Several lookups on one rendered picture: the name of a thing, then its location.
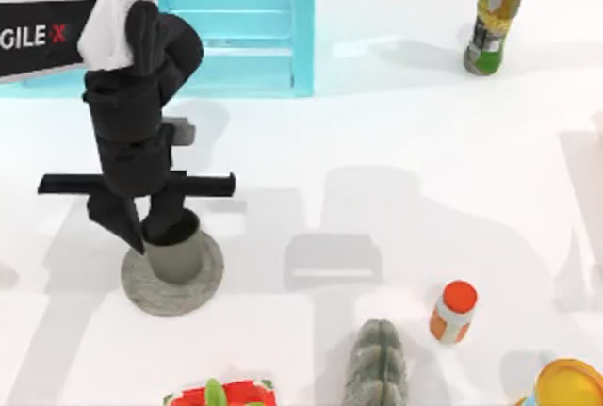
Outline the grey cup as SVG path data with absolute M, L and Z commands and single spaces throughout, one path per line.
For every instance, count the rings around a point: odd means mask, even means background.
M 169 284 L 186 284 L 202 268 L 200 221 L 185 208 L 180 220 L 168 230 L 157 232 L 153 220 L 142 222 L 145 253 L 155 277 Z

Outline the grey round coaster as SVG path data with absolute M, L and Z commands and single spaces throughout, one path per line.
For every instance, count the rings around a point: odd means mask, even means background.
M 170 265 L 170 255 L 200 263 L 200 269 L 184 284 L 172 284 L 156 277 L 156 265 Z M 202 307 L 217 293 L 224 260 L 218 243 L 198 231 L 188 241 L 173 247 L 149 245 L 145 256 L 126 253 L 121 269 L 122 289 L 140 310 L 156 317 L 176 317 Z

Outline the red and white pot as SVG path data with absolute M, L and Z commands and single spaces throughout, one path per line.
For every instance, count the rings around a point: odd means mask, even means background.
M 277 406 L 277 400 L 271 380 L 209 379 L 204 386 L 167 394 L 162 406 Z

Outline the grey ridged stone object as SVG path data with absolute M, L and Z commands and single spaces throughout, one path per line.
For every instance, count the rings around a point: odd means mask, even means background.
M 341 406 L 408 406 L 403 348 L 390 321 L 370 319 L 360 328 L 348 362 Z

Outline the orange lidded jar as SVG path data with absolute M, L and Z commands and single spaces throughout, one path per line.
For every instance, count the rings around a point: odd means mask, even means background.
M 478 303 L 477 290 L 467 281 L 445 285 L 429 321 L 433 337 L 445 345 L 461 342 L 471 324 Z

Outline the green bottle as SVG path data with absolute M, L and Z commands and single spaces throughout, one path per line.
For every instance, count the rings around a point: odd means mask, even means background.
M 472 36 L 464 51 L 466 70 L 489 76 L 500 67 L 504 44 L 522 0 L 478 0 Z

